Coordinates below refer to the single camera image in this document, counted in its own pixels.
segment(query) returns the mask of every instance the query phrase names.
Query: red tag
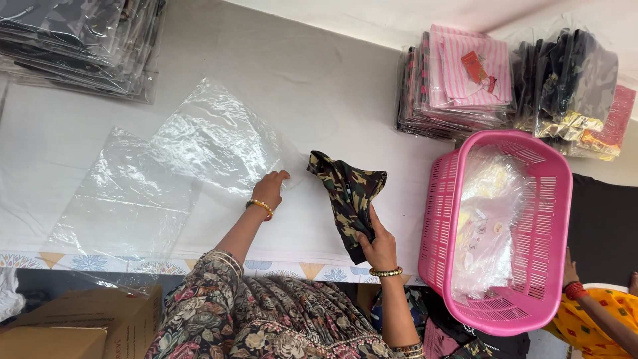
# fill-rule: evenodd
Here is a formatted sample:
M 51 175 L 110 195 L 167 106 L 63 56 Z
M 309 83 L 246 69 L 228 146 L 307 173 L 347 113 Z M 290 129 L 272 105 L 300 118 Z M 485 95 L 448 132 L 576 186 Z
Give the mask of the red tag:
M 465 70 L 467 70 L 470 74 L 472 81 L 478 84 L 487 78 L 485 69 L 483 69 L 483 65 L 480 63 L 479 57 L 477 56 L 476 52 L 468 52 L 467 54 L 463 55 L 463 57 L 461 57 L 461 61 L 465 66 Z
M 490 76 L 488 77 L 488 79 L 489 79 L 489 86 L 487 87 L 487 92 L 492 93 L 494 92 L 494 88 L 496 87 L 496 77 Z

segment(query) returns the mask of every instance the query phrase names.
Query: cardboard box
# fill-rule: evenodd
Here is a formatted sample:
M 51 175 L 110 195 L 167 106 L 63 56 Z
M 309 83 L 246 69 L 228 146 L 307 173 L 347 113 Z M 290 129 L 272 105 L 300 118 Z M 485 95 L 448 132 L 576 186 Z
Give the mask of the cardboard box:
M 160 315 L 161 286 L 149 299 L 114 288 L 68 291 L 13 322 L 0 334 L 0 352 L 16 359 L 144 359 Z

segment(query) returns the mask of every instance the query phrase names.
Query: gold bangle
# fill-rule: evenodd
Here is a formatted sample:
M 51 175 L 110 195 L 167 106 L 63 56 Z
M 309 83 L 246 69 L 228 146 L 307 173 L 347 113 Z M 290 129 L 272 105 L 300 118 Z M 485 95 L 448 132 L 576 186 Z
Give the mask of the gold bangle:
M 370 275 L 374 275 L 375 277 L 390 277 L 393 275 L 399 275 L 403 273 L 403 268 L 397 267 L 395 270 L 376 270 L 374 268 L 370 268 Z
M 262 201 L 257 201 L 255 199 L 251 199 L 250 201 L 248 201 L 248 203 L 246 203 L 246 208 L 250 207 L 251 204 L 259 206 L 259 207 L 265 209 L 266 211 L 268 211 L 268 217 L 266 217 L 266 219 L 263 220 L 264 222 L 268 222 L 268 221 L 270 221 L 272 219 L 272 216 L 274 214 L 272 212 L 272 209 L 268 206 L 268 204 L 265 204 Z

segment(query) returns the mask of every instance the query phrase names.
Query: hand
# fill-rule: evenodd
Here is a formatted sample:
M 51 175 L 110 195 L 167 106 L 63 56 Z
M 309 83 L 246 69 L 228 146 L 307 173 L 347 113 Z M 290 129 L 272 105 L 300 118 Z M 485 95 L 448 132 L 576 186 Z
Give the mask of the hand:
M 356 234 L 361 249 L 363 249 L 363 254 L 366 255 L 367 262 L 378 271 L 397 269 L 396 240 L 393 235 L 385 230 L 372 204 L 370 204 L 370 222 L 376 234 L 376 238 L 372 244 L 367 240 L 365 234 L 358 231 Z
M 288 171 L 272 171 L 255 185 L 253 196 L 250 199 L 263 202 L 273 211 L 276 210 L 281 204 L 281 183 L 283 180 L 289 179 L 290 173 Z
M 576 262 L 572 262 L 572 255 L 569 254 L 569 247 L 565 252 L 565 271 L 563 272 L 563 288 L 571 282 L 580 282 L 576 274 Z

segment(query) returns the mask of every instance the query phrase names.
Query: stack of packaged clothes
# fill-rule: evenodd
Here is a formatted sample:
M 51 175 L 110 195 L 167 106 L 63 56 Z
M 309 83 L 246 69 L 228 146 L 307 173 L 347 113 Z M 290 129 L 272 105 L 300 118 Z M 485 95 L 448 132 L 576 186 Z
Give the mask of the stack of packaged clothes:
M 166 0 L 4 0 L 0 70 L 21 84 L 154 100 Z
M 505 128 L 517 100 L 506 42 L 432 25 L 403 54 L 397 128 L 458 141 Z
M 521 42 L 514 53 L 514 128 L 566 156 L 620 155 L 636 92 L 619 84 L 615 52 L 584 26 L 560 19 L 544 39 Z

